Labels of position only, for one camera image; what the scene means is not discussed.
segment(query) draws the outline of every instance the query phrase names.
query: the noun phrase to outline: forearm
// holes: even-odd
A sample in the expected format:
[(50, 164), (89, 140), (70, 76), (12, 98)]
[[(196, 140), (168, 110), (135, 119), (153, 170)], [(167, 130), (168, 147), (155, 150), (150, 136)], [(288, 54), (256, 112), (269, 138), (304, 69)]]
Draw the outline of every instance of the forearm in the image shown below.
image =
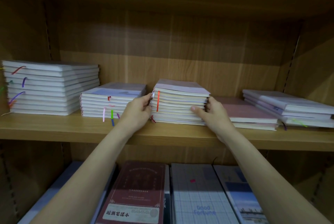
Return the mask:
[(238, 131), (221, 132), (269, 223), (330, 223)]
[(118, 124), (31, 224), (89, 223), (115, 164), (132, 132)]

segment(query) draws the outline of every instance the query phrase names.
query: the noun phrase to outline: wooden shelf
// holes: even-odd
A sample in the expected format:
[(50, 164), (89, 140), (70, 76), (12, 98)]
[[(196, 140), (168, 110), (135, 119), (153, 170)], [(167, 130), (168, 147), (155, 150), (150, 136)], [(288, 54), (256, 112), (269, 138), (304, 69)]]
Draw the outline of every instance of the wooden shelf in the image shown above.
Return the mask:
[[(0, 138), (99, 143), (112, 129), (110, 121), (69, 116), (9, 114), (0, 118)], [(334, 130), (289, 127), (287, 131), (239, 129), (258, 149), (334, 151)], [(148, 122), (130, 145), (219, 147), (222, 143), (205, 126)]]

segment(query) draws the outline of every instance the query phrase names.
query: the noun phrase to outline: white label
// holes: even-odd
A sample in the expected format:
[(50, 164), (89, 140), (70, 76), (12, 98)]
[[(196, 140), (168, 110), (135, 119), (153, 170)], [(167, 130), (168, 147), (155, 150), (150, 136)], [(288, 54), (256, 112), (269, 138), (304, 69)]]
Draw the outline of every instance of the white label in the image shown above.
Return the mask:
[(157, 224), (159, 222), (159, 208), (109, 204), (103, 214), (103, 219)]

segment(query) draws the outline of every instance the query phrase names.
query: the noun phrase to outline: dark red notebook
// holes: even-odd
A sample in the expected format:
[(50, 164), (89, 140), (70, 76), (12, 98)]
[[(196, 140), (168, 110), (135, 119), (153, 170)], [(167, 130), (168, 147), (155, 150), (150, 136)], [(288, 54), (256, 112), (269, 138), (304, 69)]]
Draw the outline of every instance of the dark red notebook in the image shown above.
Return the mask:
[(127, 161), (96, 224), (163, 224), (165, 164)]

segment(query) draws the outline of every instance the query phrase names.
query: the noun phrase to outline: person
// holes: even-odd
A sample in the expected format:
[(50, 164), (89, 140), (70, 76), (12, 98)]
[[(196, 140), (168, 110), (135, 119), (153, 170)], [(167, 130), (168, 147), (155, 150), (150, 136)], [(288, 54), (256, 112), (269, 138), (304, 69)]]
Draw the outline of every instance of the person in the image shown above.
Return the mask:
[[(117, 156), (150, 117), (150, 95), (128, 103), (118, 124), (31, 224), (90, 222)], [(330, 223), (236, 130), (221, 103), (210, 97), (206, 111), (191, 110), (231, 150), (270, 224)]]

